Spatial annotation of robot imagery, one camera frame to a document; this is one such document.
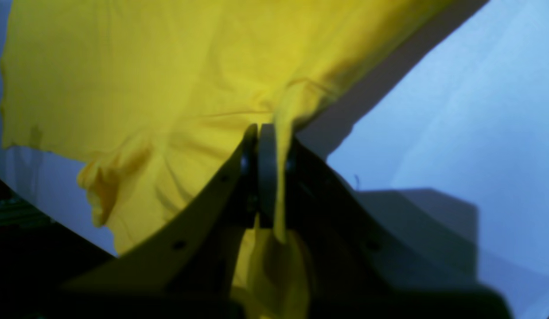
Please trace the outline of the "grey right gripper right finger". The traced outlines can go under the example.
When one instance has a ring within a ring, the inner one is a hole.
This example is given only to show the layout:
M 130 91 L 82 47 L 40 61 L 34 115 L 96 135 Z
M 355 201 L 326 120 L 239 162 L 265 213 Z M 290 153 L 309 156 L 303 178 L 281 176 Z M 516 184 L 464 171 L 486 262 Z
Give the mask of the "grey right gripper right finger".
M 301 240 L 307 319 L 509 319 L 503 298 L 402 243 L 296 139 L 284 225 Z

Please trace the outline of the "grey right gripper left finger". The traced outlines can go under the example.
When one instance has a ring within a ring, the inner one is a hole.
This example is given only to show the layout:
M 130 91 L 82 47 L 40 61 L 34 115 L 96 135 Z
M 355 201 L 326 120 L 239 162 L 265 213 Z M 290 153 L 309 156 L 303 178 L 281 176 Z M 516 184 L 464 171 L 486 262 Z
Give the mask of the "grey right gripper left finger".
M 258 127 L 166 227 L 135 249 L 64 284 L 59 319 L 244 319 L 230 287 L 256 212 Z

